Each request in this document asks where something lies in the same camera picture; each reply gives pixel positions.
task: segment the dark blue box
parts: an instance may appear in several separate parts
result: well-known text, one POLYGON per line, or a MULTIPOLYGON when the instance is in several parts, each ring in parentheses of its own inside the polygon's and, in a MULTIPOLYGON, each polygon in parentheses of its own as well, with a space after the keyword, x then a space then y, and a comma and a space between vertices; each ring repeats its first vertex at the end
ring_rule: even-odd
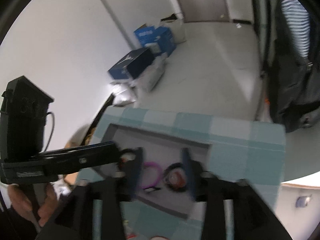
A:
POLYGON ((115 80, 136 79, 154 59, 149 48, 132 50, 108 71, 115 80))
POLYGON ((134 31, 141 46, 149 47, 155 56, 167 53, 168 56, 175 50, 172 32, 169 28, 160 26, 140 27, 134 31))

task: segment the striped shirt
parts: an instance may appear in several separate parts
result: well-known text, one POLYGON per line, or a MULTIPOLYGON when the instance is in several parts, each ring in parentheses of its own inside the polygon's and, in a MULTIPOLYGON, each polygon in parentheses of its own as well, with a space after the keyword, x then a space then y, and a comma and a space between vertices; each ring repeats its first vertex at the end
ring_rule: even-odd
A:
POLYGON ((283 0, 281 10, 292 33, 295 49, 307 58, 310 48, 310 18, 307 10, 298 0, 283 0))

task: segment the teal and white tablecloth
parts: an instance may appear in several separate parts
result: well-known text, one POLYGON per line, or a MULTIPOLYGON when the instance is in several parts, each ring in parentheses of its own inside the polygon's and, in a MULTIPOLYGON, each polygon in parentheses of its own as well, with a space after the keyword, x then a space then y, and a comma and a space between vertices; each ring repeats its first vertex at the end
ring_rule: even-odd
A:
MULTIPOLYGON (((225 180, 249 180, 265 202, 272 209, 275 207, 285 155, 285 133, 281 125, 203 114, 108 107, 91 144, 101 142, 111 123, 210 144, 209 171, 225 180)), ((78 179, 97 181, 101 177, 88 168, 79 173, 78 179)), ((99 201, 95 204, 98 214, 99 201)), ((199 220, 182 220, 139 201, 123 203, 122 207, 129 227, 139 234, 134 239, 156 235, 170 240, 200 238, 202 222, 199 220)), ((99 223, 97 215, 94 239, 100 239, 99 223)))

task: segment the door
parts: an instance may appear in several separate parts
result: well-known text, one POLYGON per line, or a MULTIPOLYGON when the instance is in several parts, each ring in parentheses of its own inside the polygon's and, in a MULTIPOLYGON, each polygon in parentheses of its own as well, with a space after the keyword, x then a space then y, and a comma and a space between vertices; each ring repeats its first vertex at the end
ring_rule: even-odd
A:
POLYGON ((229 21, 226 0, 178 0, 185 22, 229 21))

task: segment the plastic bag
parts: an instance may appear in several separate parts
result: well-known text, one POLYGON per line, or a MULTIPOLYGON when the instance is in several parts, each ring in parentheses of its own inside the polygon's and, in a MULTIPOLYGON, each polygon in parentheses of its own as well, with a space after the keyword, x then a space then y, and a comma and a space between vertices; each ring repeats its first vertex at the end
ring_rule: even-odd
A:
POLYGON ((175 44, 186 41, 186 30, 182 19, 161 21, 160 25, 170 28, 175 44))
POLYGON ((166 53, 156 57, 153 63, 148 66, 136 80, 134 80, 137 88, 142 89, 145 92, 150 92, 153 89, 164 73, 166 57, 166 53))
POLYGON ((128 84, 114 84, 112 93, 115 96, 113 100, 114 106, 125 106, 137 101, 137 97, 128 84))

